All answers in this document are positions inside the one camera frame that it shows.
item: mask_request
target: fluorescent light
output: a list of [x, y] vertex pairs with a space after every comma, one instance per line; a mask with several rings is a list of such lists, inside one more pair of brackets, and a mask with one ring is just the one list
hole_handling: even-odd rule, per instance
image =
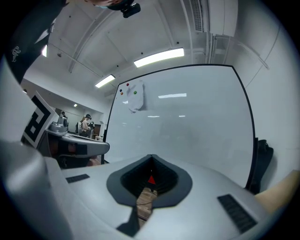
[[177, 58], [177, 57], [183, 57], [184, 56], [184, 51], [183, 48], [178, 48], [174, 50], [169, 50], [165, 52], [160, 52], [154, 55], [151, 55], [149, 57], [145, 57], [143, 59], [140, 59], [138, 61], [135, 61], [134, 64], [139, 68], [144, 65], [153, 63], [153, 62], [158, 62], [161, 60], [166, 60], [170, 58]]
[[109, 75], [107, 78], [103, 79], [102, 81], [98, 82], [96, 84], [97, 88], [102, 87], [104, 84], [109, 83], [110, 81], [112, 81], [113, 79], [115, 79], [115, 77], [113, 75]]
[[170, 94], [170, 95], [163, 95], [158, 96], [159, 98], [180, 98], [180, 97], [186, 97], [186, 93], [178, 93], [178, 94]]
[[42, 55], [45, 57], [47, 57], [47, 48], [48, 48], [48, 46], [46, 45], [42, 51]]

